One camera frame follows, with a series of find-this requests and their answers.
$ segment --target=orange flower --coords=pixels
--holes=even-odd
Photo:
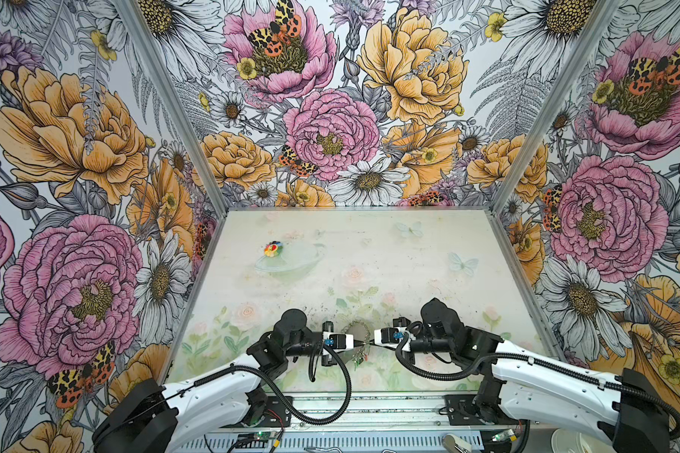
[[[529,283],[534,285],[539,280],[544,266],[544,244],[542,243],[542,226],[527,220],[522,224],[521,219],[511,225],[509,239],[514,246],[516,257],[524,269]]]
[[[158,170],[151,175],[151,183],[136,186],[131,202],[126,207],[126,217],[131,234],[147,239],[164,240],[173,231],[179,236],[184,251],[193,254],[194,222],[189,207],[189,192],[179,184],[178,170],[172,169],[169,159],[161,159]]]
[[[3,453],[81,453],[82,428],[65,422],[58,429],[52,422],[38,423],[26,437],[15,441]]]
[[[287,184],[287,193],[279,192],[275,206],[330,207],[335,206],[332,197],[320,186],[297,180]]]
[[[227,181],[237,183],[246,190],[253,184],[269,181],[276,176],[277,164],[272,163],[272,154],[242,134],[235,136],[233,133],[220,132],[208,135],[199,146],[220,187]],[[191,177],[197,186],[204,187],[196,167]]]
[[[492,141],[489,145],[481,148],[483,158],[473,160],[468,164],[468,182],[471,184],[480,183],[483,187],[488,187],[496,181],[503,181],[525,139],[526,135],[521,134],[512,140]],[[537,196],[540,196],[541,188],[547,184],[548,157],[549,145],[542,142],[536,149],[532,161],[526,166],[521,180],[516,185],[516,193],[526,203],[531,203]]]
[[[403,181],[403,197],[422,194],[441,180],[441,172],[448,175],[453,169],[453,151],[461,130],[443,131],[417,122],[394,126],[382,141],[391,149],[403,152],[396,168],[408,167],[410,179]]]
[[[629,334],[632,349],[625,357],[609,351],[609,359],[591,362],[595,370],[621,374],[638,371],[650,381],[660,398],[680,411],[680,286],[667,276],[637,276],[627,299],[634,310],[619,325]]]
[[[444,110],[458,105],[468,60],[463,61],[459,50],[434,68],[407,77],[433,52],[450,45],[448,32],[431,28],[431,20],[417,9],[400,9],[396,23],[394,30],[382,21],[371,27],[357,63],[372,77],[365,85],[387,87],[389,118],[433,125],[445,116]]]
[[[136,384],[146,379],[154,378],[158,381],[164,363],[169,357],[169,347],[163,344],[149,344],[139,349],[126,364],[126,369],[109,385],[109,395],[116,401],[104,408],[104,413],[110,414],[123,401]]]
[[[25,67],[2,74],[3,85],[22,105],[22,110],[0,109],[0,145],[16,169],[19,181],[55,181],[55,197],[68,194],[81,178],[98,184],[110,204],[119,204],[131,186],[148,175],[144,134],[138,130],[118,94],[101,88],[104,97],[94,133],[93,150],[85,150],[83,92],[75,74],[61,80],[48,71]]]

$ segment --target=wall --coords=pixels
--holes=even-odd
[[[638,370],[680,411],[680,1],[626,2],[607,34],[550,124],[542,193],[520,183],[499,214],[566,358]],[[672,79],[644,80],[664,57]]]
[[[0,451],[158,377],[216,222],[106,1],[0,0]]]
[[[594,4],[139,2],[233,206],[490,204]]]

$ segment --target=wallpaper panel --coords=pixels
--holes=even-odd
[[[635,369],[680,411],[680,1],[625,2],[608,35],[549,125],[541,193],[522,180],[499,215],[566,358]]]
[[[0,0],[0,451],[91,449],[159,376],[217,226],[101,7]]]
[[[490,203],[595,2],[138,3],[228,204],[468,206]]]

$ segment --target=floral tabletop mat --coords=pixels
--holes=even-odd
[[[265,257],[273,240],[276,257]],[[241,354],[282,313],[299,308],[308,326],[323,321],[361,339],[393,317],[420,319],[438,297],[470,326],[544,352],[485,211],[239,211],[229,217],[190,315],[167,382],[199,375]],[[348,357],[353,390],[471,389],[479,377],[443,383],[412,375],[380,348]],[[431,355],[417,364],[453,372]],[[308,361],[290,364],[279,382],[287,391],[340,391],[342,374]]]

